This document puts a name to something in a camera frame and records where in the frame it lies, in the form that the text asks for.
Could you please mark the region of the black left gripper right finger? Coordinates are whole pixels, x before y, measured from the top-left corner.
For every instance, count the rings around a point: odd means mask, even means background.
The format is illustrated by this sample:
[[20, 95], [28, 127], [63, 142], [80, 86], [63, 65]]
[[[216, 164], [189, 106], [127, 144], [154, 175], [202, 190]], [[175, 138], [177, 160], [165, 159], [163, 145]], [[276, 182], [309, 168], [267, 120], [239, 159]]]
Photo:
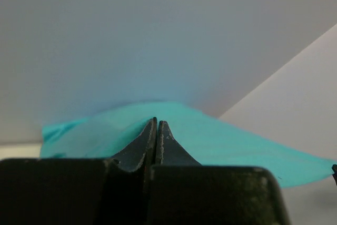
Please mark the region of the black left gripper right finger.
[[166, 121], [160, 121], [156, 136], [156, 165], [201, 166], [174, 138]]

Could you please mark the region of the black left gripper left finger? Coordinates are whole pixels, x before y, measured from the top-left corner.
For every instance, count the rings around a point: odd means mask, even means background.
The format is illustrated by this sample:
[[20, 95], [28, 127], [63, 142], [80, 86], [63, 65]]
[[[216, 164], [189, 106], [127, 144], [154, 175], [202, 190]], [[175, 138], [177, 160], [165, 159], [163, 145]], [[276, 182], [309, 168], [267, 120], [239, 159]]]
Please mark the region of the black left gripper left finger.
[[140, 134], [124, 149], [112, 156], [118, 168], [134, 173], [146, 165], [148, 159], [152, 163], [153, 149], [156, 145], [157, 118], [151, 118]]

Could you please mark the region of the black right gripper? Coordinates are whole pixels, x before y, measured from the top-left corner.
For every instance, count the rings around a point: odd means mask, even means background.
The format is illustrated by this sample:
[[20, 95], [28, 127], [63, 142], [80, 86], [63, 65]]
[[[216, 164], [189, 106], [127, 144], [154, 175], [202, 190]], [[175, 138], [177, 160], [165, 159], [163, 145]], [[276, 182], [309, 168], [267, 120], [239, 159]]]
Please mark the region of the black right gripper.
[[334, 164], [334, 165], [332, 166], [332, 170], [333, 170], [332, 176], [333, 176], [333, 178], [334, 178], [334, 180], [335, 180], [335, 182], [336, 182], [336, 184], [337, 184], [337, 164]]

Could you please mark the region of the teal t-shirt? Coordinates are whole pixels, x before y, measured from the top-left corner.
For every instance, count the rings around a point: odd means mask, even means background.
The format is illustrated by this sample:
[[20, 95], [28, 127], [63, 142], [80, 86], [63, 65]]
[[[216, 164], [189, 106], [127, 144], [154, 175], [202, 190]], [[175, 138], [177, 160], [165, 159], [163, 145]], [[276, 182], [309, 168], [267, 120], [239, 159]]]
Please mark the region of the teal t-shirt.
[[173, 102], [131, 104], [96, 116], [45, 126], [40, 156], [112, 156], [133, 141], [152, 118], [166, 121], [176, 141], [203, 165], [263, 167], [283, 188], [323, 180], [333, 173], [334, 160], [272, 142]]

